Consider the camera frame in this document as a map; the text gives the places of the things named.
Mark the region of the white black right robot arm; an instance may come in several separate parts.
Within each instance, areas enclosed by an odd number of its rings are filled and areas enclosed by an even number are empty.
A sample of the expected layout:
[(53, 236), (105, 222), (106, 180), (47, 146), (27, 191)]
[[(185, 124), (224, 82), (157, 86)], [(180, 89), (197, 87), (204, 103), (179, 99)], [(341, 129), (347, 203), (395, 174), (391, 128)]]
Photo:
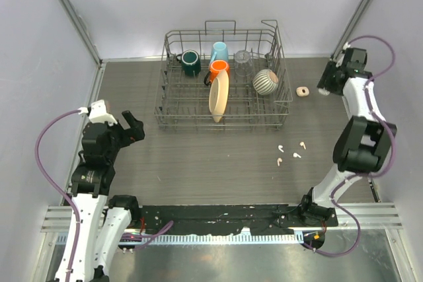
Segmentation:
[(342, 97), (349, 121), (334, 146), (332, 168), (301, 200), (297, 214), (304, 225), (328, 223), (346, 190), (364, 177), (376, 176), (394, 152), (397, 127), (379, 110), (366, 64), (365, 49), (345, 45), (340, 57), (327, 63), (317, 85), (321, 92)]

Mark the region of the white earbud charging case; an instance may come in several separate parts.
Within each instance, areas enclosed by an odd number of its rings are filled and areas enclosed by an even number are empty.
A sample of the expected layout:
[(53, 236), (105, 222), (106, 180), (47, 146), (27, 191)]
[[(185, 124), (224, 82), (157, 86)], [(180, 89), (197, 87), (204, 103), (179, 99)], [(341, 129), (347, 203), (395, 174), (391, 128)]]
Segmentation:
[(327, 91), (326, 89), (323, 89), (323, 88), (319, 88), (318, 92), (319, 92), (319, 94), (321, 94), (323, 96), (328, 96), (330, 94), (329, 91)]

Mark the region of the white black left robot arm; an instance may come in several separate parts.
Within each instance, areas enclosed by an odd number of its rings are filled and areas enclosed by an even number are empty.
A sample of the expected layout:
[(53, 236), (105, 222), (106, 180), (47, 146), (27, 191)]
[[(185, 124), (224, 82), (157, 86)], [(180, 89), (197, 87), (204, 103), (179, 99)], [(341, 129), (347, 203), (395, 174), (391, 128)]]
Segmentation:
[(140, 222), (136, 197), (108, 196), (119, 151), (145, 137), (143, 122), (129, 110), (122, 115), (127, 129), (118, 122), (103, 121), (89, 122), (83, 130), (71, 191), (65, 195), (72, 209), (69, 232), (54, 281), (109, 281), (112, 253), (124, 231)]

